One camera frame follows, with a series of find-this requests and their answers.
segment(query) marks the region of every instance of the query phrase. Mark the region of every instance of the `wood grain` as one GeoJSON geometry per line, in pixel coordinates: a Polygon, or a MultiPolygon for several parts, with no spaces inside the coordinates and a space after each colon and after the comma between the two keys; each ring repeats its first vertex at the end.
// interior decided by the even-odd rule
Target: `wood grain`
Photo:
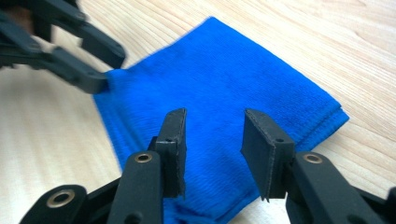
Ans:
{"type": "MultiPolygon", "coordinates": [[[[315,151],[354,186],[386,197],[396,186],[396,2],[93,1],[90,22],[119,40],[129,66],[215,16],[318,83],[350,121],[315,151]]],[[[65,46],[101,71],[78,40],[65,46]]],[[[17,223],[44,192],[63,184],[92,191],[120,170],[90,95],[46,71],[0,71],[0,223],[17,223]]],[[[284,223],[282,201],[255,202],[232,223],[284,223]]]]}

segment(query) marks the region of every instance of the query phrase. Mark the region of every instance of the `folded towel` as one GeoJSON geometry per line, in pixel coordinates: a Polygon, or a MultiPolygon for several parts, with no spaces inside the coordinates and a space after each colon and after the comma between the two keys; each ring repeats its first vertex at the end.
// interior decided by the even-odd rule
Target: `folded towel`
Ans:
{"type": "Polygon", "coordinates": [[[147,149],[168,111],[187,109],[186,199],[164,201],[165,223],[226,223],[259,196],[240,153],[247,107],[271,116],[297,151],[348,120],[326,91],[215,18],[106,75],[94,100],[121,167],[147,149]]]}

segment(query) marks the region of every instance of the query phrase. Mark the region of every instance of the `blue cloth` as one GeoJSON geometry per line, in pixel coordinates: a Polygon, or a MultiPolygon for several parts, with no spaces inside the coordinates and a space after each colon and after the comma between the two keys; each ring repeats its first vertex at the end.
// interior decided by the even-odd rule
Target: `blue cloth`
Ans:
{"type": "Polygon", "coordinates": [[[348,120],[326,91],[215,18],[106,75],[94,100],[121,167],[147,149],[168,111],[187,109],[186,200],[165,200],[165,223],[226,223],[259,196],[240,153],[245,108],[271,116],[297,151],[348,120]]]}

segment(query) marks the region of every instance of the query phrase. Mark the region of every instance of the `metal screw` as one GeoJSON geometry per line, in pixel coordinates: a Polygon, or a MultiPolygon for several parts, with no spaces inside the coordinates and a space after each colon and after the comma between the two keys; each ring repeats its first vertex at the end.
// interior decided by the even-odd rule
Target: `metal screw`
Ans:
{"type": "Polygon", "coordinates": [[[72,189],[62,189],[52,194],[47,200],[47,206],[58,208],[67,205],[75,198],[76,193],[72,189]]]}
{"type": "Polygon", "coordinates": [[[152,156],[148,153],[142,153],[134,157],[134,160],[137,162],[148,162],[151,161],[152,156]]]}
{"type": "Polygon", "coordinates": [[[309,161],[311,163],[316,163],[316,164],[323,162],[321,157],[314,155],[314,154],[305,154],[304,160],[309,161]]]}

